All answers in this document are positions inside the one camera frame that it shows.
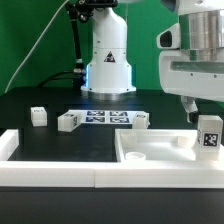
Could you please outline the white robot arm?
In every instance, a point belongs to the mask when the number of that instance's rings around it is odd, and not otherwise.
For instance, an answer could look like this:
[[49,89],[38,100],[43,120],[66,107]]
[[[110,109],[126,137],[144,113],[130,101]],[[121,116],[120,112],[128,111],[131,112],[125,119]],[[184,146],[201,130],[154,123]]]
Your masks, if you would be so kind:
[[[83,94],[117,100],[132,94],[132,68],[126,59],[127,24],[114,13],[120,3],[138,0],[78,0],[80,18],[93,20],[93,57]],[[157,36],[159,78],[164,92],[179,95],[194,122],[195,100],[224,102],[224,0],[160,0],[178,22]]]

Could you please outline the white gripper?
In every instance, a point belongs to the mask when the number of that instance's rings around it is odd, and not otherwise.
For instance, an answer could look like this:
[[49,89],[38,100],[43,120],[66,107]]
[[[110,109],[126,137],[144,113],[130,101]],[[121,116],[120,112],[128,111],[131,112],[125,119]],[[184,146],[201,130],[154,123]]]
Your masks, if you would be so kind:
[[180,95],[189,123],[197,123],[195,98],[224,102],[224,50],[216,61],[194,62],[180,50],[162,51],[159,77],[166,93]]

